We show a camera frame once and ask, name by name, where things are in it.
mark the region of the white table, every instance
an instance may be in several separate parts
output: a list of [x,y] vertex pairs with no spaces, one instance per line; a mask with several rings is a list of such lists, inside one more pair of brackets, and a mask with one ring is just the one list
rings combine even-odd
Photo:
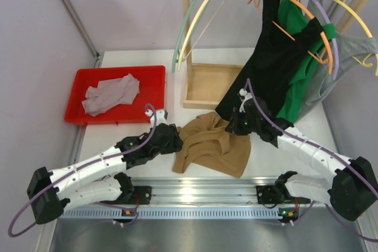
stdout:
[[[218,64],[245,64],[252,54],[252,48],[223,48],[195,50],[193,61]],[[183,108],[183,88],[185,70],[171,72],[173,50],[148,51],[107,51],[102,67],[151,66],[166,67],[165,108],[168,110],[168,122],[184,126],[197,115],[209,110]],[[300,131],[311,139],[331,150],[335,144],[331,136],[323,108],[316,107],[309,115],[296,123]],[[80,153],[80,161],[95,156],[101,151],[115,145],[126,136],[136,136],[148,132],[148,124],[128,125],[90,125],[87,126]],[[278,176],[286,171],[298,171],[305,175],[317,175],[309,166],[298,161],[290,154],[279,150],[251,134],[252,151],[242,178]],[[137,178],[232,178],[221,172],[191,164],[183,174],[172,172],[174,154],[158,156],[146,165],[136,166],[127,174]]]

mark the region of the green garment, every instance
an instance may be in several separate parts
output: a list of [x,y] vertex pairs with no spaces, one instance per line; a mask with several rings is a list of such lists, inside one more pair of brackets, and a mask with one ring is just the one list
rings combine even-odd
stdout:
[[[291,35],[301,32],[308,24],[308,20],[303,15],[302,9],[290,0],[281,0],[278,10],[278,20],[281,27]],[[322,27],[329,41],[336,37],[334,24],[325,24]],[[319,53],[323,48],[324,43],[320,38],[319,41],[311,47],[310,52],[313,54]],[[290,81],[285,104],[277,114],[277,117],[282,117],[292,123],[298,120],[298,113],[301,109],[307,85],[317,64],[319,64],[319,62],[309,54],[303,60],[298,71]]]

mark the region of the folded garment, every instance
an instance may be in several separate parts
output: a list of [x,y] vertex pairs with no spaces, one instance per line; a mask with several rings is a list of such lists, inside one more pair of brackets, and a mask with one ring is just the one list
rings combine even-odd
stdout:
[[194,162],[240,178],[249,159],[250,137],[226,132],[227,124],[228,121],[211,112],[197,116],[179,129],[184,145],[176,153],[173,171],[183,173]]
[[89,87],[82,102],[85,112],[96,116],[119,104],[132,104],[139,94],[139,81],[131,74],[123,78],[99,81],[97,88]]

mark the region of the purple hanger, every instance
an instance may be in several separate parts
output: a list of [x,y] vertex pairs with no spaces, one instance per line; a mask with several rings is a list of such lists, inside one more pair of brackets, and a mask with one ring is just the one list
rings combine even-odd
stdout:
[[[325,22],[327,24],[330,24],[331,21],[326,13],[326,11],[324,10],[323,6],[321,6],[321,4],[319,3],[318,0],[311,0],[319,9],[321,15],[323,16]],[[338,47],[337,47],[337,42],[336,42],[336,39],[333,38],[332,39],[332,45],[333,45],[333,53],[334,53],[334,56],[335,56],[335,70],[333,72],[333,75],[332,75],[332,79],[333,80],[336,80],[336,76],[337,76],[337,72],[338,72],[338,65],[339,65],[339,59],[338,59]]]

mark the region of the brown cloth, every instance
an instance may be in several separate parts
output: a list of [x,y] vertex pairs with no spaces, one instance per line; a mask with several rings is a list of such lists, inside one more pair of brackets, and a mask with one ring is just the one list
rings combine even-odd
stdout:
[[191,162],[240,178],[248,163],[250,137],[226,132],[229,122],[215,112],[202,114],[179,129],[184,145],[173,171],[183,173]]

